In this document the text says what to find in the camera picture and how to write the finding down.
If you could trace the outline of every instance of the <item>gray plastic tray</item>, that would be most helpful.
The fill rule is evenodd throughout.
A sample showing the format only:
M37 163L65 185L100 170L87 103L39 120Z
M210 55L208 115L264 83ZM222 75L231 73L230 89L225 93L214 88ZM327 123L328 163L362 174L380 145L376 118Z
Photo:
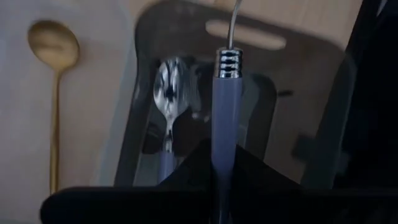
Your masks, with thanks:
M206 71L208 67L197 83L200 111L210 110L211 62L225 41L207 33L205 24L210 20L229 21L230 16L192 2L163 1L140 17L135 38L136 87L115 185L155 184L157 159L148 155L160 148L164 132L165 121L152 99L154 76L161 60L181 56L191 61L191 68ZM353 64L327 40L244 16L238 16L237 23L279 35L287 43L280 50L236 43L244 51L243 128L239 143L306 187L330 188L353 91ZM174 126L174 146L181 156L210 134L209 122L192 119L194 107Z

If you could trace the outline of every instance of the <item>metal ferrule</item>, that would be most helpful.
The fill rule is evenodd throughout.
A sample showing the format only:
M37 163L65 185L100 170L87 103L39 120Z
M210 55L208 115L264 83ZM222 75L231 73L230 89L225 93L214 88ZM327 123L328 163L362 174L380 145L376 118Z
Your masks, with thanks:
M238 48L217 50L214 76L217 78L242 78L242 54Z

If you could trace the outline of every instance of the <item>gold spoon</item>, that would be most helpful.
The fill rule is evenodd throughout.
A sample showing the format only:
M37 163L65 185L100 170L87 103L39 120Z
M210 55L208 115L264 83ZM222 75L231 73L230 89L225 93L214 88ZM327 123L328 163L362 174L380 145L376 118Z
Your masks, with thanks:
M62 73L79 58L79 43L73 32L55 21L38 21L28 31L28 42L38 59L55 71L52 90L50 193L58 190L59 163L59 84Z

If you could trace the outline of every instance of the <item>spoon handle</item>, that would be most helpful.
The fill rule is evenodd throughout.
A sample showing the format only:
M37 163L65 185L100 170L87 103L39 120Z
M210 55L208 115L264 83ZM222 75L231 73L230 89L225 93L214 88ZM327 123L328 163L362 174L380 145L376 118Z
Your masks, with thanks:
M52 111L51 111L51 145L50 145L50 194L58 190L58 161L59 161L59 85L60 72L54 76L52 86Z
M158 184L166 179L175 169L175 157L173 152L173 134L172 129L166 130L163 141L163 148L160 151Z

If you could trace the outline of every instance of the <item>spoon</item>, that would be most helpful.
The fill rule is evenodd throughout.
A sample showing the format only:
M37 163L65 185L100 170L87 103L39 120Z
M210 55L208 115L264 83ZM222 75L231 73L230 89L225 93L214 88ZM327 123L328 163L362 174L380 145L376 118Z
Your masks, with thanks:
M58 190L59 163L59 85L62 73L72 68L79 58L79 44L73 32L55 21L38 21L28 31L33 54L55 72L52 90L50 193Z
M160 152L158 183L166 179L175 169L172 149L173 124L189 105L190 80L188 68L178 57L164 61L155 78L154 100L157 108L166 119L166 132Z

